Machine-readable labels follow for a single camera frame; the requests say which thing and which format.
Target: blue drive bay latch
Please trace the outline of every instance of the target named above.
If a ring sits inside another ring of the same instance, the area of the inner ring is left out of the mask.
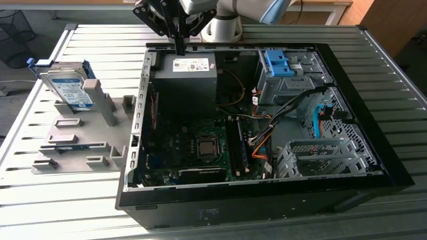
[[[282,50],[266,50],[266,60],[271,68],[271,76],[295,76],[295,72],[291,70],[289,66],[289,59]]]

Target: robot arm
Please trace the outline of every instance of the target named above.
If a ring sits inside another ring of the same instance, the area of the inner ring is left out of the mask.
[[[217,15],[219,0],[141,0],[134,13],[161,36],[175,43],[177,54],[186,54],[190,36],[197,36]]]
[[[275,24],[295,0],[139,0],[134,13],[161,36],[186,54],[190,36],[210,30],[209,42],[235,42],[239,15],[265,24]]]

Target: ram slot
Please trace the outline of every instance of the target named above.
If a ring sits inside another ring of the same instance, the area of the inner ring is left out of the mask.
[[[242,177],[249,172],[249,155],[239,120],[230,118],[226,121],[226,133],[233,174]]]

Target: metal grid panel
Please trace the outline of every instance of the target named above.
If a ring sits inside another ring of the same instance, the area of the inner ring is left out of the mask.
[[[147,232],[115,210],[119,172],[33,175],[31,163],[58,116],[38,82],[0,148],[0,239],[426,239],[426,101],[366,32],[346,26],[245,26],[253,43],[329,43],[369,105],[416,186],[337,215]],[[166,39],[143,25],[81,25],[66,31],[53,58],[86,58],[113,97],[137,94],[147,42]]]

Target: open computer tower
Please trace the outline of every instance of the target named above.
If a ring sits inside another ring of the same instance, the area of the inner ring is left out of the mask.
[[[147,49],[117,198],[143,227],[338,213],[414,184],[327,44]]]

